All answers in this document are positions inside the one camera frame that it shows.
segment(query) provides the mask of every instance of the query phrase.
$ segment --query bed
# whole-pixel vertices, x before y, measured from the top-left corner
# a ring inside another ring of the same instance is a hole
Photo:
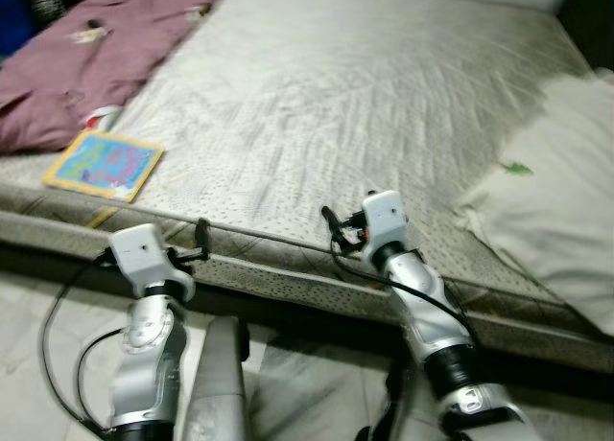
[[[323,204],[397,189],[411,238],[484,345],[611,372],[611,345],[563,301],[453,223],[559,73],[589,71],[556,19],[462,0],[221,0],[112,131],[164,145],[134,204],[45,189],[56,153],[0,159],[0,240],[94,257],[108,232],[156,222],[199,280],[394,322],[386,295],[332,265]],[[290,240],[295,244],[280,242]]]

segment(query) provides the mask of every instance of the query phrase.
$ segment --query white tile floor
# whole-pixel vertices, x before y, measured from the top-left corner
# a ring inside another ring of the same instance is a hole
[[[59,289],[57,284],[0,272],[3,440],[94,439],[58,408],[40,373],[38,328]],[[63,393],[73,404],[72,379],[79,351],[92,338],[123,326],[129,302],[80,289],[73,289],[63,302],[50,348]],[[190,338],[182,363],[178,430],[210,319],[200,313],[188,315]],[[385,394],[385,359],[280,337],[265,328],[250,327],[250,331],[250,358],[244,371],[254,441],[352,441],[358,429],[375,422]],[[109,415],[109,383],[119,357],[117,340],[101,344],[87,364],[85,394],[101,421]],[[511,392],[546,441],[614,439],[611,405],[520,388]]]

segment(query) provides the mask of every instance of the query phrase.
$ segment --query white pillow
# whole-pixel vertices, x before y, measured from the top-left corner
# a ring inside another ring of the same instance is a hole
[[[457,207],[460,226],[612,336],[613,82],[546,85],[542,113]]]

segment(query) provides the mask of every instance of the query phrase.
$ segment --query book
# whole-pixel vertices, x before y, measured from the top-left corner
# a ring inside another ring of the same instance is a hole
[[[47,171],[43,183],[132,201],[163,152],[157,144],[87,129]]]

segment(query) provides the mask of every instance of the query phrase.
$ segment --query pink blanket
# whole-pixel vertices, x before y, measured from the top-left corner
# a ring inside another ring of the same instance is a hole
[[[83,0],[0,70],[0,153],[56,151],[123,105],[214,0]]]

